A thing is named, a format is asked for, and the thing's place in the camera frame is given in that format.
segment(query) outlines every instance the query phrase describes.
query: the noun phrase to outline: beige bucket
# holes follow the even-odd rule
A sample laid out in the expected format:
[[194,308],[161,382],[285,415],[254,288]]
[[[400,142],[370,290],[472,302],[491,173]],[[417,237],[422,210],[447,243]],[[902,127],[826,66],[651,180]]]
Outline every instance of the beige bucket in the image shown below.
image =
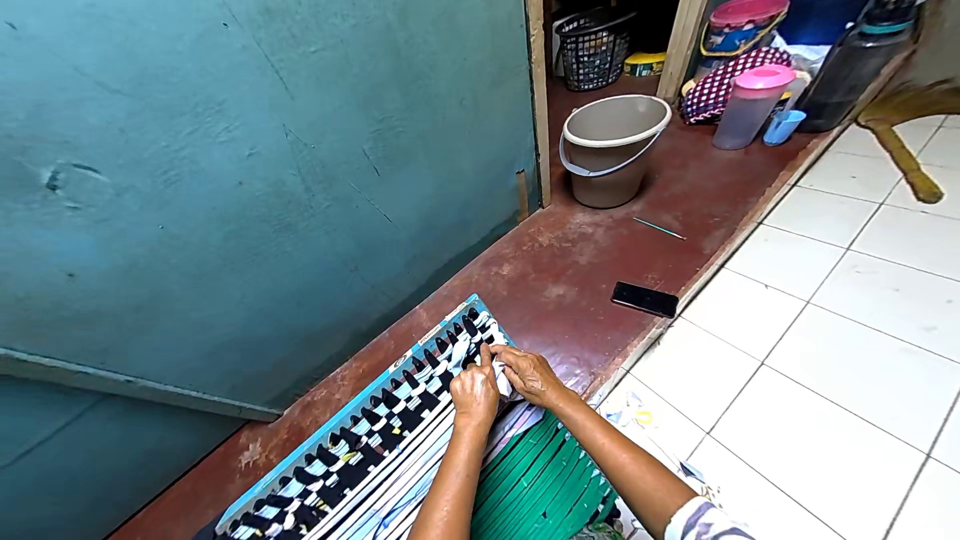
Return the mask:
[[647,172],[644,154],[670,122],[670,106],[629,94],[575,109],[564,122],[560,161],[582,205],[611,209],[630,202]]

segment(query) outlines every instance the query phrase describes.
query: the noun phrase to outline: blue cup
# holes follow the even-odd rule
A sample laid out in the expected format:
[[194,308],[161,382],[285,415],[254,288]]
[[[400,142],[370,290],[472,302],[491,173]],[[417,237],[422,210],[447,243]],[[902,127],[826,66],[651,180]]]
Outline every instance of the blue cup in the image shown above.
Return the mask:
[[797,126],[806,118],[806,112],[802,110],[782,110],[774,114],[770,120],[770,126],[767,133],[763,134],[763,144],[767,146],[777,146],[790,138]]

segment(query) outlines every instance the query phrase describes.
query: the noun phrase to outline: forearm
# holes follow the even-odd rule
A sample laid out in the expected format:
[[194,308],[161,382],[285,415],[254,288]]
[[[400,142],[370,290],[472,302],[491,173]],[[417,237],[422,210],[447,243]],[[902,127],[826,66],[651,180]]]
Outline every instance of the forearm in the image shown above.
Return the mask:
[[697,494],[573,392],[558,398],[551,409],[596,461],[644,528],[662,540],[670,518]]
[[454,420],[450,444],[410,529],[410,540],[469,539],[487,433],[483,425]]

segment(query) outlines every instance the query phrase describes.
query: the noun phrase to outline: pink pitcher lid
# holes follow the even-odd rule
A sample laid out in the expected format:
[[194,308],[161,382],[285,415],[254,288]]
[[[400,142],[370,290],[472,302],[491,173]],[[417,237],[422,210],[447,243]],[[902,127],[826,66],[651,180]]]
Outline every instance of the pink pitcher lid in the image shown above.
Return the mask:
[[789,0],[731,0],[713,10],[710,23],[715,26],[739,25],[776,15],[788,7]]
[[733,84],[750,90],[765,90],[789,85],[797,73],[785,65],[768,63],[748,69],[733,78]]

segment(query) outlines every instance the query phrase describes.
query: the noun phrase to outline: yellow container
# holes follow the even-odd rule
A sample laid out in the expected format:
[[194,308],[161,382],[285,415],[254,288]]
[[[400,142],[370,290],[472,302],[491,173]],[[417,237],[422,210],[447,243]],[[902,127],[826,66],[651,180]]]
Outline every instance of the yellow container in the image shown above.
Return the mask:
[[623,62],[623,71],[634,77],[659,75],[663,71],[666,53],[633,53]]

